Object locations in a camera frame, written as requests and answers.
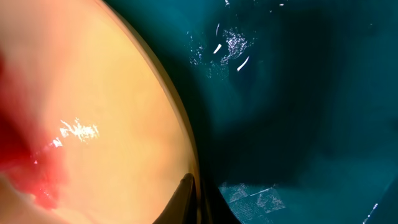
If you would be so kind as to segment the yellow plate back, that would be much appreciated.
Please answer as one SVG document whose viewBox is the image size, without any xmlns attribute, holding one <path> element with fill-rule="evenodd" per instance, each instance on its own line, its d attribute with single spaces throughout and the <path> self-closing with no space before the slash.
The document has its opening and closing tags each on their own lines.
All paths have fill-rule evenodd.
<svg viewBox="0 0 398 224">
<path fill-rule="evenodd" d="M 153 223 L 198 159 L 169 76 L 104 1 L 1 2 L 1 222 Z"/>
</svg>

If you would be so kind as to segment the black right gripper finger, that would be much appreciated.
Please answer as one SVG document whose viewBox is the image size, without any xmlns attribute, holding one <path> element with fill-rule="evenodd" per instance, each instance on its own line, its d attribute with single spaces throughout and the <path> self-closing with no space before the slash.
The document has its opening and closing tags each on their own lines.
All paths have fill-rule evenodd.
<svg viewBox="0 0 398 224">
<path fill-rule="evenodd" d="M 197 192 L 193 174 L 186 173 L 164 211 L 153 224 L 196 224 Z"/>
</svg>

